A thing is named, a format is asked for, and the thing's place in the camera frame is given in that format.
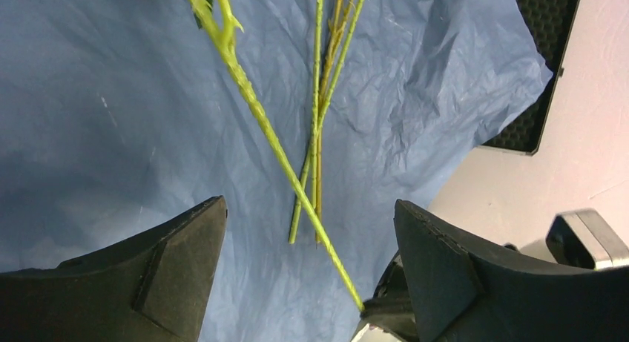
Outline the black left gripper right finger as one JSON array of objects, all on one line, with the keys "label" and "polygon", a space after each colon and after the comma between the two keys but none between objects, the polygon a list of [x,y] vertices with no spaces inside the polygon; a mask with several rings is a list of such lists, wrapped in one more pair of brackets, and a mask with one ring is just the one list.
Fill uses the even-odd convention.
[{"label": "black left gripper right finger", "polygon": [[395,234],[421,341],[626,341],[628,270],[524,255],[398,200]]}]

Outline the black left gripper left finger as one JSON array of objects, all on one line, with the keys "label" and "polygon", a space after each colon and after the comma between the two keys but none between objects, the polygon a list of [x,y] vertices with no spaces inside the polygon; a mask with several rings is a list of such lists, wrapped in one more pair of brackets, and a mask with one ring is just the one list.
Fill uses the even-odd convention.
[{"label": "black left gripper left finger", "polygon": [[211,197],[54,269],[1,275],[3,341],[197,341],[228,217]]}]

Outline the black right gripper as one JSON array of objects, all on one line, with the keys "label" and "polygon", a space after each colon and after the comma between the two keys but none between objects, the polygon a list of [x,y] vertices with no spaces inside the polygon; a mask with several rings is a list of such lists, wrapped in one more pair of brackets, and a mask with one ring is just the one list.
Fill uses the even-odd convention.
[{"label": "black right gripper", "polygon": [[399,253],[395,254],[375,288],[363,302],[364,310],[352,340],[359,341],[369,328],[377,328],[397,341],[417,341],[415,314]]}]

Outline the dark blue wrapping paper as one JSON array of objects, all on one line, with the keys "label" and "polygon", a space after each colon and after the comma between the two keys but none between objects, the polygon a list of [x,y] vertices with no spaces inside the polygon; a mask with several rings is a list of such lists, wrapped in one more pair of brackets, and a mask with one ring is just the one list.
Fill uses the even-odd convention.
[{"label": "dark blue wrapping paper", "polygon": [[[516,0],[365,0],[323,127],[323,226],[361,297],[552,73]],[[1,270],[51,268],[222,195],[202,341],[348,341],[359,312],[187,0],[1,0]]]}]

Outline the light pink flower stem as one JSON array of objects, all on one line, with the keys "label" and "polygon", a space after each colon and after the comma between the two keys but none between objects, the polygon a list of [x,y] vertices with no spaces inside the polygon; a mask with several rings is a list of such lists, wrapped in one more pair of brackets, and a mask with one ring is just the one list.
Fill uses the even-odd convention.
[{"label": "light pink flower stem", "polygon": [[266,137],[267,142],[271,146],[274,155],[277,158],[284,174],[289,180],[296,196],[294,204],[293,218],[289,230],[288,242],[295,243],[298,228],[300,224],[300,210],[304,210],[310,219],[317,241],[324,247],[343,284],[350,294],[353,302],[359,312],[365,309],[364,303],[358,294],[358,291],[352,282],[349,273],[345,269],[340,257],[323,227],[322,222],[316,212],[313,203],[306,194],[305,181],[306,178],[300,179],[294,172],[288,157],[280,144],[280,140],[276,135],[269,118],[266,116],[265,109],[258,100],[252,83],[249,81],[247,74],[237,58],[235,30],[243,30],[243,26],[237,20],[232,12],[230,0],[188,0],[191,5],[194,16],[199,21],[201,28],[208,34],[209,39],[213,42],[217,52],[223,63],[237,85],[242,98],[246,101],[248,108],[258,125]]}]

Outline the yellow flower stems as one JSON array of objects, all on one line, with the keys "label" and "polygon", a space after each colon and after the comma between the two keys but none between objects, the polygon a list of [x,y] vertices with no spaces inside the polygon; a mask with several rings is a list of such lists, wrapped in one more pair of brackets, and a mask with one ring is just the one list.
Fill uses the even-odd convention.
[{"label": "yellow flower stems", "polygon": [[324,23],[325,0],[315,10],[312,120],[309,146],[300,173],[302,189],[309,188],[309,203],[322,219],[323,124],[343,69],[365,0],[333,0],[332,17]]}]

